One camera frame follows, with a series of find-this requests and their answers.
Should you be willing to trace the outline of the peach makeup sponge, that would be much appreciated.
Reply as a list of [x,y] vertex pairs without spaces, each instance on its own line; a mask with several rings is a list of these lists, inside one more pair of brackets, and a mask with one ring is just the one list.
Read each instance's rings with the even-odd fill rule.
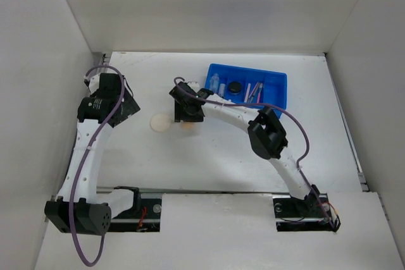
[[191,123],[191,122],[183,122],[181,124],[181,128],[184,129],[184,130],[191,130],[191,129],[193,129],[194,125],[195,124]]

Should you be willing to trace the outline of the round beige powder puff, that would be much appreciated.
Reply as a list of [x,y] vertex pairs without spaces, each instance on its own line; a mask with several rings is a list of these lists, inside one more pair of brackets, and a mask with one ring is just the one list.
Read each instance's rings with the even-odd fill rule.
[[155,114],[150,120],[150,127],[153,131],[164,133],[171,127],[172,119],[167,113]]

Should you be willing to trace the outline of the clear bottle black cap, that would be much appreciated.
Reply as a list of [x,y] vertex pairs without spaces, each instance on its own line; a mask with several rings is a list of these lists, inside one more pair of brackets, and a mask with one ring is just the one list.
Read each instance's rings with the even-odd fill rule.
[[225,84],[225,83],[221,83],[220,86],[219,86],[219,89],[218,89],[218,95],[219,95],[221,98],[224,98],[224,96],[225,96],[225,91],[226,91],[226,84]]

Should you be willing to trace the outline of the black round compact jar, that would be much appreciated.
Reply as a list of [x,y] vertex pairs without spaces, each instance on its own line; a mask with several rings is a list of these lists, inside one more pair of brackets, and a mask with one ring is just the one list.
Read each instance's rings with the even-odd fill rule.
[[228,91],[231,94],[237,95],[242,91],[242,84],[238,81],[232,81],[228,84]]

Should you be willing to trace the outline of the grey makeup pen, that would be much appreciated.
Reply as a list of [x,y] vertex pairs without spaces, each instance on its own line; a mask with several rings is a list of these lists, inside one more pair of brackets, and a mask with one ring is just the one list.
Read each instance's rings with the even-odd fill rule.
[[253,93],[257,92],[258,87],[259,87],[259,84],[260,84],[260,82],[258,82],[258,83],[255,85],[255,87],[253,88],[253,90],[252,90],[252,92],[251,92],[251,95],[252,95]]

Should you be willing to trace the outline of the beige pink pencil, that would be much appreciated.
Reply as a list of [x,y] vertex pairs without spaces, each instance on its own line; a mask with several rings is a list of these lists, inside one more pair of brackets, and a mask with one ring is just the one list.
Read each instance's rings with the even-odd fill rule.
[[247,103],[247,101],[248,101],[249,94],[250,94],[250,89],[251,89],[251,83],[247,83],[246,92],[245,92],[245,95],[244,95],[244,103]]

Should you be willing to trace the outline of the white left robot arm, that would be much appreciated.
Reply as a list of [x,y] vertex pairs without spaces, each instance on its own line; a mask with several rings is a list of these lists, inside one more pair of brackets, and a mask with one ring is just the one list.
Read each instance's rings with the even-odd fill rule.
[[107,195],[97,194],[97,178],[108,139],[120,123],[139,111],[139,106],[114,73],[85,79],[90,96],[77,112],[77,138],[68,172],[56,200],[46,202],[44,213],[62,233],[70,225],[81,235],[105,235],[111,220],[124,213],[135,217],[142,202],[136,187],[119,186]]

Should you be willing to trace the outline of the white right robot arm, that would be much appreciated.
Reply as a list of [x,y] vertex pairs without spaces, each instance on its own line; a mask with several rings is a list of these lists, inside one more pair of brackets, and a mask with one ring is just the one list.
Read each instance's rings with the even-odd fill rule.
[[[246,132],[252,151],[269,161],[283,179],[296,213],[306,216],[315,210],[319,190],[309,182],[300,166],[309,153],[309,138],[293,115],[271,104],[236,104],[208,89],[195,92],[181,77],[176,77],[174,82],[170,95],[186,116],[216,118]],[[298,159],[288,148],[287,132],[276,111],[289,117],[302,132],[306,150]]]

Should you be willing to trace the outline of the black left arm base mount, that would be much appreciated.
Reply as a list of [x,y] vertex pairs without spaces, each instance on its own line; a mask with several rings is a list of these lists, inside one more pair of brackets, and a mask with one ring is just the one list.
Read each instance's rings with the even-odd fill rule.
[[109,232],[154,233],[160,232],[163,194],[143,192],[137,187],[115,187],[114,190],[129,190],[134,195],[131,208],[122,211],[111,220]]

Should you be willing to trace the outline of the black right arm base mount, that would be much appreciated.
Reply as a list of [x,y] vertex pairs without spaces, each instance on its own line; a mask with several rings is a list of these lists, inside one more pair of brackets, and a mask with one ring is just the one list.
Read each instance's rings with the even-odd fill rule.
[[340,216],[327,195],[320,195],[312,205],[288,195],[273,198],[273,210],[278,232],[331,231],[341,226]]

